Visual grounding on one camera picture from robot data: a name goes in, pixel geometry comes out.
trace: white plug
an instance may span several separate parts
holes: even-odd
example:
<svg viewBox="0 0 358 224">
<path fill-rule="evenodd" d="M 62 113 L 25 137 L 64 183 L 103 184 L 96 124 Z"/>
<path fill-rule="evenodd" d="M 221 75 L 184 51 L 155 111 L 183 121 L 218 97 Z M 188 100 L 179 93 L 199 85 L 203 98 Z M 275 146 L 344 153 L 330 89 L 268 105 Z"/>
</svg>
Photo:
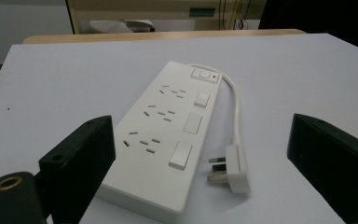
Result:
<svg viewBox="0 0 358 224">
<path fill-rule="evenodd" d="M 225 162 L 213 165 L 214 175 L 208 175 L 210 183 L 228 182 L 233 193 L 250 193 L 246 156 L 243 144 L 226 146 L 226 157 L 210 159 L 210 163 Z"/>
</svg>

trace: wall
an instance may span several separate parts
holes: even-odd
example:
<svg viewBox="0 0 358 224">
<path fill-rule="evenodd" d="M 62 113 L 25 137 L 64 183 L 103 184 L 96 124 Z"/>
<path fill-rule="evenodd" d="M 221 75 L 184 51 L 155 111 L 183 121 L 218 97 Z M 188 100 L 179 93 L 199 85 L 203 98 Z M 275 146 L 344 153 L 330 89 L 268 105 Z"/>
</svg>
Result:
<svg viewBox="0 0 358 224">
<path fill-rule="evenodd" d="M 0 63 L 28 36 L 71 33 L 64 0 L 0 0 Z"/>
</svg>

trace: power outlet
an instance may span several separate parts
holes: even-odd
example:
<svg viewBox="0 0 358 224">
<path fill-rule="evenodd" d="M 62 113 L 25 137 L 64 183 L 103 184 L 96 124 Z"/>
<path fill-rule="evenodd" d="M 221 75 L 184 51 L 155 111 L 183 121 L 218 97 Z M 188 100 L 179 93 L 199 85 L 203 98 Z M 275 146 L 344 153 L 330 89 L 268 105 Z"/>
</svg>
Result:
<svg viewBox="0 0 358 224">
<path fill-rule="evenodd" d="M 186 201 L 222 76 L 169 62 L 115 128 L 97 197 L 173 223 Z"/>
</svg>

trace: power strip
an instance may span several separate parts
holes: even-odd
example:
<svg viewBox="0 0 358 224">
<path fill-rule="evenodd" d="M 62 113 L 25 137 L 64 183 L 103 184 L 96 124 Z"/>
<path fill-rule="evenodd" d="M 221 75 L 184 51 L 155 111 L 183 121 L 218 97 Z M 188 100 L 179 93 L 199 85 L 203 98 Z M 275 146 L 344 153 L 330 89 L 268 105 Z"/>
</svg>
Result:
<svg viewBox="0 0 358 224">
<path fill-rule="evenodd" d="M 165 223 L 185 211 L 221 74 L 169 62 L 115 128 L 96 196 Z"/>
</svg>

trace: white table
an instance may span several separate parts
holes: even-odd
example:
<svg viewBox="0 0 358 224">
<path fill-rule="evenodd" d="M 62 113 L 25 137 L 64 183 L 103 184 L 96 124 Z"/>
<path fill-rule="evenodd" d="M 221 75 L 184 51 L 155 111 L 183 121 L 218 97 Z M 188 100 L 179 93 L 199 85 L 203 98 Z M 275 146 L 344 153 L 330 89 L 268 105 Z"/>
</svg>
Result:
<svg viewBox="0 0 358 224">
<path fill-rule="evenodd" d="M 168 62 L 219 69 L 241 92 L 252 193 L 206 182 L 224 155 L 232 101 L 223 83 L 184 223 L 343 223 L 286 159 L 294 113 L 358 137 L 358 48 L 331 35 L 205 37 L 13 46 L 0 73 L 0 176 L 38 160 L 88 119 L 130 109 Z M 82 223 L 156 223 L 94 199 Z"/>
</svg>

